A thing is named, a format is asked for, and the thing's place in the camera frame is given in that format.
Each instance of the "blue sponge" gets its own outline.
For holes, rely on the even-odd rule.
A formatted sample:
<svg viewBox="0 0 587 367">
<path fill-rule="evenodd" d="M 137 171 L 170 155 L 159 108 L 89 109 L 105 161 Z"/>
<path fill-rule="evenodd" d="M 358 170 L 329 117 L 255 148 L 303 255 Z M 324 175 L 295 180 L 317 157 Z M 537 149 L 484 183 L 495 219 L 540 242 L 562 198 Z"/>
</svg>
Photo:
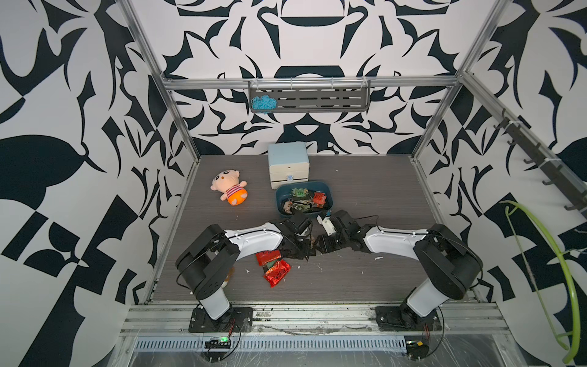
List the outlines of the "blue sponge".
<svg viewBox="0 0 587 367">
<path fill-rule="evenodd" d="M 274 110 L 277 108 L 277 100 L 269 96 L 255 97 L 251 104 L 254 110 Z"/>
</svg>

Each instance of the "plush doll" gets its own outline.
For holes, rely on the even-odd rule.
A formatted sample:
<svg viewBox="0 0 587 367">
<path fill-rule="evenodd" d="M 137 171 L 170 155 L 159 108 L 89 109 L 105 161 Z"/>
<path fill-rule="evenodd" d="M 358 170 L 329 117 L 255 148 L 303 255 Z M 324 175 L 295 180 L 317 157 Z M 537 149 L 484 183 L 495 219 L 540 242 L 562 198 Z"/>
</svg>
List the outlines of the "plush doll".
<svg viewBox="0 0 587 367">
<path fill-rule="evenodd" d="M 226 170 L 221 172 L 215 179 L 212 180 L 212 190 L 218 190 L 222 193 L 220 200 L 228 199 L 231 205 L 239 205 L 247 198 L 248 194 L 244 187 L 247 185 L 246 181 L 238 182 L 240 173 L 235 170 Z"/>
</svg>

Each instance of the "red striped shirt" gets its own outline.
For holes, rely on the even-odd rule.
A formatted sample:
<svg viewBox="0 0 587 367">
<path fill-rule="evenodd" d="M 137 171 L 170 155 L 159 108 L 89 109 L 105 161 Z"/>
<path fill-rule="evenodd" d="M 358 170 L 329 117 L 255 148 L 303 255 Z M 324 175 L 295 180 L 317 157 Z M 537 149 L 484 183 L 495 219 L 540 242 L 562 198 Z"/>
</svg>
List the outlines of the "red striped shirt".
<svg viewBox="0 0 587 367">
<path fill-rule="evenodd" d="M 238 191 L 240 191 L 240 190 L 243 190 L 243 189 L 244 189 L 244 188 L 243 188 L 243 186 L 240 186 L 240 185 L 234 185 L 234 186 L 232 186 L 231 188 L 229 188 L 229 189 L 226 191 L 226 197 L 227 197 L 227 198 L 228 198 L 228 197 L 231 197 L 231 195 L 233 195 L 233 194 L 235 194 L 235 193 L 237 193 Z"/>
</svg>

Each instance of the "doll face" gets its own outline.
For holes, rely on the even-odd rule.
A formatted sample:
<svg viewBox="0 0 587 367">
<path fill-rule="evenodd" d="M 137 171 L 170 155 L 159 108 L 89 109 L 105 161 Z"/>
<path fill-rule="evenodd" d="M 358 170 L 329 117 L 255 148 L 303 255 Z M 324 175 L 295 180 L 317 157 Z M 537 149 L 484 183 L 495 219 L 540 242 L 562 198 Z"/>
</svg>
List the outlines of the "doll face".
<svg viewBox="0 0 587 367">
<path fill-rule="evenodd" d="M 240 176 L 240 173 L 235 170 L 222 171 L 212 180 L 212 186 L 210 188 L 224 193 L 232 186 L 238 184 L 238 176 Z"/>
</svg>

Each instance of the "floor surface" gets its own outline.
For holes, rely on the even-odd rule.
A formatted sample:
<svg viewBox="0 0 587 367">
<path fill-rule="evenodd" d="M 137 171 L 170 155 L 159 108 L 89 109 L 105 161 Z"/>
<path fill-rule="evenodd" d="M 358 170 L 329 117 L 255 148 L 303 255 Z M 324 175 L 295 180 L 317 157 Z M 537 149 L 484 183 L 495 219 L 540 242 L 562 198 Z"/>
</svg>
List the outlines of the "floor surface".
<svg viewBox="0 0 587 367">
<path fill-rule="evenodd" d="M 387 228 L 423 229 L 434 224 L 416 172 L 407 156 L 311 156 L 310 180 L 325 182 L 333 210 L 355 218 L 379 215 Z M 236 207 L 210 190 L 221 171 L 237 169 L 249 194 Z M 176 284 L 175 261 L 210 224 L 223 229 L 256 227 L 279 220 L 267 156 L 202 156 L 169 255 L 153 294 L 155 300 L 191 301 Z M 375 218 L 358 221 L 374 223 Z M 313 235 L 324 233 L 314 223 Z M 416 260 L 390 254 L 365 254 L 349 248 L 305 260 L 286 260 L 292 269 L 271 288 L 255 256 L 239 260 L 225 288 L 230 301 L 392 302 L 403 300 L 426 274 Z"/>
</svg>

